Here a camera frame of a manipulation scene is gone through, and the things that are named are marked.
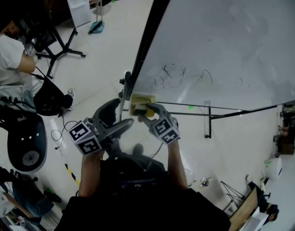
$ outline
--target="whiteboard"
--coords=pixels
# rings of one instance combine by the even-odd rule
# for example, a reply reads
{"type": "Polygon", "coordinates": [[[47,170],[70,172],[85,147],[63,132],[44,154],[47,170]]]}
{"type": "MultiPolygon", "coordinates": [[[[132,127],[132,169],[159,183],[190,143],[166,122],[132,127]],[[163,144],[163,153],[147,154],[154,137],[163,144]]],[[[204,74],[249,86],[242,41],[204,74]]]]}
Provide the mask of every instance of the whiteboard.
{"type": "Polygon", "coordinates": [[[240,110],[295,100],[295,0],[170,0],[133,92],[240,110]]]}

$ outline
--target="person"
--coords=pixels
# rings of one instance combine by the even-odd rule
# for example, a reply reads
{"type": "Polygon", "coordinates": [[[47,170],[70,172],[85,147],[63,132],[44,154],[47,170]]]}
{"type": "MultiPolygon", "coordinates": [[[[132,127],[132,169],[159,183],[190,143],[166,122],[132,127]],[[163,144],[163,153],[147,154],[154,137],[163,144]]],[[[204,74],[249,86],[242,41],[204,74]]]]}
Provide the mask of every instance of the person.
{"type": "Polygon", "coordinates": [[[20,41],[0,34],[0,87],[27,86],[39,114],[57,115],[60,109],[72,110],[75,91],[70,88],[64,95],[47,77],[30,75],[36,65],[33,57],[24,54],[20,41]]]}
{"type": "MultiPolygon", "coordinates": [[[[162,116],[171,120],[167,111],[162,116]]],[[[167,146],[167,171],[161,162],[143,155],[140,144],[132,155],[118,146],[102,146],[108,148],[107,160],[102,160],[104,150],[82,158],[78,196],[69,200],[56,231],[184,229],[194,223],[201,230],[229,230],[227,215],[188,187],[177,139],[167,146]]]]}
{"type": "Polygon", "coordinates": [[[61,202],[60,197],[44,191],[41,194],[33,186],[26,185],[6,169],[0,167],[0,218],[9,216],[15,208],[33,223],[39,223],[41,217],[54,206],[52,202],[61,202]]]}
{"type": "Polygon", "coordinates": [[[246,175],[246,184],[250,187],[251,190],[257,189],[257,197],[258,197],[258,207],[260,212],[265,213],[268,215],[267,220],[265,221],[264,225],[270,221],[275,221],[279,214],[279,209],[277,205],[272,205],[267,202],[265,199],[265,184],[261,182],[261,186],[258,187],[249,175],[246,175]]]}

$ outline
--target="trash bin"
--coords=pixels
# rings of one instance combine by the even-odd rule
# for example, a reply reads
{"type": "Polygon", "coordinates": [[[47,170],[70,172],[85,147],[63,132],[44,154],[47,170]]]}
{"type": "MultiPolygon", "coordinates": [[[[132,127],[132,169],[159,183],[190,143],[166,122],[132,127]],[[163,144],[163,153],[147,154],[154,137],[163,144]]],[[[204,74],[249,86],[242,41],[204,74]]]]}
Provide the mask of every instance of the trash bin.
{"type": "Polygon", "coordinates": [[[265,176],[271,180],[279,178],[282,172],[282,160],[280,157],[265,160],[265,176]]]}
{"type": "MultiPolygon", "coordinates": [[[[112,5],[111,0],[102,0],[101,3],[102,3],[102,13],[103,13],[103,15],[109,13],[109,11],[111,10],[111,5],[112,5]]],[[[97,11],[97,13],[98,13],[98,15],[101,15],[101,13],[100,13],[100,2],[98,2],[98,11],[97,11]]]]}

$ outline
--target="black and white marker cube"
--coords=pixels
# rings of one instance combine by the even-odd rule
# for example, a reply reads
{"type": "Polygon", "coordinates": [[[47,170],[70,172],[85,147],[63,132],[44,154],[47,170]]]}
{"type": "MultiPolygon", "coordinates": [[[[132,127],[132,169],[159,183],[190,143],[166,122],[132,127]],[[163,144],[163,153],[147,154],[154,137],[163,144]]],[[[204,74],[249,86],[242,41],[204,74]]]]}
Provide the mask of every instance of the black and white marker cube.
{"type": "Polygon", "coordinates": [[[69,131],[69,134],[82,155],[94,153],[102,149],[95,134],[82,121],[79,121],[69,131]]]}
{"type": "Polygon", "coordinates": [[[170,144],[180,137],[180,132],[178,130],[177,124],[173,119],[168,120],[164,118],[158,122],[154,127],[155,135],[164,144],[170,144]]]}

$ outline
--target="white floor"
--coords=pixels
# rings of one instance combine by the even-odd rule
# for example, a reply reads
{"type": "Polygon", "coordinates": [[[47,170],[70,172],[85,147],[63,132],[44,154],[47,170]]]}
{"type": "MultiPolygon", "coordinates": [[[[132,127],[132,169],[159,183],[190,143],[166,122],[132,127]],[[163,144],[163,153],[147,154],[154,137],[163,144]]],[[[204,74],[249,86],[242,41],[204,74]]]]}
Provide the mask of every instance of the white floor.
{"type": "MultiPolygon", "coordinates": [[[[153,0],[121,0],[112,5],[111,11],[104,16],[105,29],[101,34],[88,35],[91,23],[78,28],[71,48],[83,51],[86,58],[67,55],[58,60],[53,68],[54,83],[66,93],[70,87],[76,90],[75,108],[65,115],[65,122],[83,120],[106,101],[118,97],[122,85],[119,79],[125,71],[131,71],[140,44],[145,23],[153,0]]],[[[73,29],[71,21],[57,27],[66,43],[73,29]]],[[[61,50],[55,42],[50,46],[54,53],[61,50]]],[[[46,59],[38,61],[37,66],[46,72],[46,59]]],[[[206,112],[204,108],[167,105],[169,111],[185,111],[189,113],[206,112]]],[[[226,110],[212,109],[213,113],[224,114],[226,110]]],[[[245,193],[245,175],[251,174],[255,182],[261,177],[263,162],[268,159],[275,148],[272,142],[277,130],[277,109],[271,109],[254,114],[235,116],[212,121],[212,138],[205,139],[207,120],[199,116],[176,115],[181,132],[180,147],[184,167],[194,172],[196,182],[193,188],[201,192],[216,206],[223,208],[229,202],[220,184],[224,181],[238,191],[245,193]],[[200,188],[200,179],[212,177],[210,185],[200,188]]],[[[59,146],[51,139],[54,129],[62,130],[62,119],[44,117],[48,134],[48,156],[42,169],[36,173],[44,187],[50,188],[61,197],[63,204],[56,205],[53,212],[56,218],[52,220],[55,226],[61,217],[61,209],[69,198],[75,195],[78,185],[67,172],[67,163],[71,171],[80,180],[81,154],[72,144],[67,133],[64,134],[64,144],[59,146]]],[[[0,166],[12,168],[7,155],[7,133],[0,129],[0,166]]],[[[160,146],[160,142],[151,136],[143,124],[135,122],[121,139],[124,151],[130,150],[136,143],[144,146],[144,154],[151,155],[160,146]]],[[[163,147],[156,160],[167,166],[167,148],[163,147]]]]}

